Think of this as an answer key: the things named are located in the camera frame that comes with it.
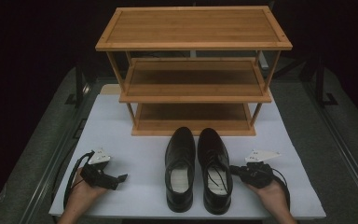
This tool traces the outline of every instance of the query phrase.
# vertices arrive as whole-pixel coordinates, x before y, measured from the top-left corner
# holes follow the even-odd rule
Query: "white insole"
[[[171,172],[171,186],[172,190],[177,193],[183,193],[188,190],[188,167],[175,168]]]
[[[219,195],[227,194],[225,186],[227,186],[226,172],[220,168],[208,168],[208,188],[211,192]]]

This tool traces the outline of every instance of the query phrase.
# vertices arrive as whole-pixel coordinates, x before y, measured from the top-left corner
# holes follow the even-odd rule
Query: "floor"
[[[277,69],[291,61],[282,57]],[[301,223],[358,223],[358,111],[327,69],[324,69],[324,93],[331,93],[337,105],[321,108],[315,101],[315,81],[303,82],[298,78],[301,68],[302,65],[273,79],[270,87],[286,130],[327,214],[326,218]],[[71,101],[76,94],[75,74],[74,68],[63,80],[7,181],[0,198],[0,223],[55,222],[48,214],[51,199],[93,101],[104,84],[116,83],[112,77],[99,77],[88,83],[84,101],[76,108]],[[96,222],[122,220],[83,217],[79,223]],[[274,223],[272,219],[263,222]]]

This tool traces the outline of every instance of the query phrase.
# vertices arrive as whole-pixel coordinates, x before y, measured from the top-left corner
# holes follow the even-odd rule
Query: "hand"
[[[59,224],[76,223],[94,202],[107,192],[107,189],[91,187],[86,183],[80,175],[81,170],[82,168],[77,169],[74,185]]]
[[[251,185],[246,185],[260,198],[263,206],[275,217],[275,219],[281,224],[296,223],[295,219],[287,207],[286,198],[282,187],[278,182],[272,180],[272,182],[262,188],[258,189]]]

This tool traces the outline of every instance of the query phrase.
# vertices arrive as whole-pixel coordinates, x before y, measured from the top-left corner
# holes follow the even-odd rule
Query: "black shoe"
[[[185,212],[193,203],[196,146],[187,127],[173,134],[165,152],[167,203],[173,212]]]
[[[200,134],[197,151],[204,183],[204,206],[212,214],[225,214],[231,204],[232,192],[226,147],[219,134],[207,128]]]

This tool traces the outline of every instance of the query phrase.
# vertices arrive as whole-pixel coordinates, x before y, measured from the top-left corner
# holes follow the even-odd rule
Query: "white tabletop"
[[[100,94],[90,112],[68,168],[59,187],[50,213],[60,216],[63,194],[76,161],[93,149],[103,150],[113,159],[105,167],[107,175],[128,174],[117,190],[109,190],[88,211],[88,215],[114,218],[222,218],[263,219],[269,213],[257,197],[247,189],[238,176],[233,176],[232,202],[228,211],[220,216],[208,213],[203,206],[203,183],[200,165],[196,160],[194,202],[184,213],[172,212],[166,202],[164,181],[164,154],[169,136],[131,136],[132,122],[125,104],[118,95]],[[252,150],[280,152],[278,158],[266,161],[280,171],[289,186],[291,212],[296,219],[325,217],[307,173],[285,130],[275,102],[263,104],[255,123],[256,136],[222,136],[231,165],[245,165],[244,159]]]

